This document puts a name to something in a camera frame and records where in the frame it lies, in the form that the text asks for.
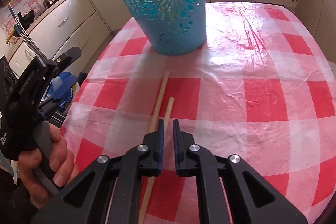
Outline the person left hand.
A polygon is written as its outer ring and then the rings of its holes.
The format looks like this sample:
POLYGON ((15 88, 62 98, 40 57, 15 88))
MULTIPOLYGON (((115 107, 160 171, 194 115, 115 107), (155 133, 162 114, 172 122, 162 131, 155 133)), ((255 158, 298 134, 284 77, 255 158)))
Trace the person left hand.
MULTIPOLYGON (((53 144, 49 165, 55 172, 53 181, 58 187, 63 187, 79 174, 79 167, 75 163, 74 153, 67 149, 67 141, 60 129, 52 124, 50 124, 50 136, 53 144)), ((33 170, 40 165, 41 161, 42 153, 39 149, 23 151, 18 158, 20 178, 30 195, 31 203, 38 209, 48 204, 52 198, 33 174, 33 170)))

